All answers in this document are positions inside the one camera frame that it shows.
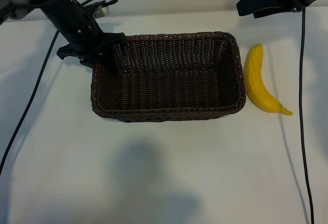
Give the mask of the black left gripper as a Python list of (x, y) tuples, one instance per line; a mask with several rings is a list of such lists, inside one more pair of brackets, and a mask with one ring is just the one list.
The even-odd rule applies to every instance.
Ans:
[(60, 59), (77, 57), (81, 65), (93, 69), (98, 63), (118, 73), (117, 51), (127, 44), (124, 33), (104, 33), (93, 14), (98, 7), (113, 5), (118, 0), (101, 1), (87, 6), (94, 0), (80, 4), (77, 0), (56, 0), (46, 6), (46, 16), (69, 42), (59, 48)]

